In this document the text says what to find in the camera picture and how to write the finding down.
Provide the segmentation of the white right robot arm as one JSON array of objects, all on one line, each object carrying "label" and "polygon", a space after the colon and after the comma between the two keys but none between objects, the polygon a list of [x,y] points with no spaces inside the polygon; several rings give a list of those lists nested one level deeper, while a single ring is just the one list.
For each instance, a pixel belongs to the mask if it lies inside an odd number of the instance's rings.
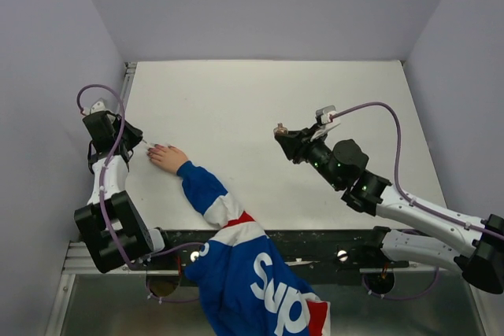
[{"label": "white right robot arm", "polygon": [[485,219],[418,200],[367,170],[368,156],[353,139],[325,143],[329,130],[318,124],[289,131],[278,124],[274,139],[294,164],[310,164],[356,212],[393,220],[417,235],[388,231],[362,247],[364,261],[378,267],[387,260],[411,261],[461,274],[490,294],[503,292],[503,218]]}]

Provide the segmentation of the mannequin hand painted nails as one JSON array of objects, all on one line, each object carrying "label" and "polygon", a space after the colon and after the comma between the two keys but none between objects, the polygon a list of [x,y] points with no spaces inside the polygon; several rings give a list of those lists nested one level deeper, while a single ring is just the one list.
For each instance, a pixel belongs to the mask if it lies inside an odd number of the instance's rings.
[{"label": "mannequin hand painted nails", "polygon": [[146,154],[153,165],[173,175],[189,161],[187,155],[174,146],[156,144],[148,148]]}]

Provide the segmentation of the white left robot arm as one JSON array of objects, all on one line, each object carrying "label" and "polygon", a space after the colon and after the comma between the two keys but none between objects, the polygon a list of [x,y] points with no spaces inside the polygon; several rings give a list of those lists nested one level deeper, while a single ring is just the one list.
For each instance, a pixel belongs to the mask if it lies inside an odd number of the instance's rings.
[{"label": "white left robot arm", "polygon": [[74,221],[95,267],[107,273],[147,257],[156,268],[168,268],[174,249],[159,228],[147,228],[125,189],[129,161],[143,132],[108,110],[85,116],[83,123],[91,136],[87,160],[94,188],[87,204],[74,212]]}]

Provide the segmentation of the glitter nail polish bottle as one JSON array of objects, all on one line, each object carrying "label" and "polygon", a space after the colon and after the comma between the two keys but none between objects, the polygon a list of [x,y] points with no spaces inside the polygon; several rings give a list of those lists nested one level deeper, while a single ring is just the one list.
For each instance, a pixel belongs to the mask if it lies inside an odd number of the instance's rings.
[{"label": "glitter nail polish bottle", "polygon": [[282,123],[278,123],[277,127],[274,129],[273,133],[275,135],[287,134],[288,129]]}]

